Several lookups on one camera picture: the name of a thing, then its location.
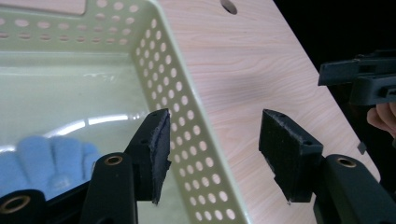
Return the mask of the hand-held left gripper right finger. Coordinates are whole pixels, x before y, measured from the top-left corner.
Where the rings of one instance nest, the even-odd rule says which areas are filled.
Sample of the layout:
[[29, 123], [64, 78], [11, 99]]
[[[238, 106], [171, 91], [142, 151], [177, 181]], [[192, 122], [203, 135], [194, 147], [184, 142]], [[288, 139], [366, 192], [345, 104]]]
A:
[[264, 109], [259, 151], [287, 201], [309, 203], [323, 145], [287, 115]]

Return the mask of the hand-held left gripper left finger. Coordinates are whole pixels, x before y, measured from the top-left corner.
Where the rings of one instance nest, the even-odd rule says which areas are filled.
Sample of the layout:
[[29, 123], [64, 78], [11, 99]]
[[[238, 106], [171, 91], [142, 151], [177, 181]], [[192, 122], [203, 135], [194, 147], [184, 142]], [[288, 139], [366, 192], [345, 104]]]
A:
[[170, 113], [167, 108], [149, 113], [125, 153], [132, 159], [134, 195], [138, 201], [158, 204], [171, 166]]

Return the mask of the pale green perforated plastic basket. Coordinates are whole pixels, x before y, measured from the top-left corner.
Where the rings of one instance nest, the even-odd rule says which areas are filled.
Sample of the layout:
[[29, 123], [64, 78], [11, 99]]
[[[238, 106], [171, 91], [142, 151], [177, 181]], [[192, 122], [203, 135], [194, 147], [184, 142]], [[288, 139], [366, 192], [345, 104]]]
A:
[[250, 224], [157, 0], [0, 0], [0, 155], [30, 135], [121, 151], [161, 108], [172, 165], [140, 223]]

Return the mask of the blue knit glove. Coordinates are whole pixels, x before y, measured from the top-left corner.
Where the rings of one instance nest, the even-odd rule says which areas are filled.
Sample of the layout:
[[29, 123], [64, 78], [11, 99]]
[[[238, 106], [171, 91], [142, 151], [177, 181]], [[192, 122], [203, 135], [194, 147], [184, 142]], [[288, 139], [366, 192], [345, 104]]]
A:
[[100, 157], [95, 145], [75, 138], [26, 137], [14, 150], [0, 152], [0, 197], [36, 189], [50, 200], [89, 181]]

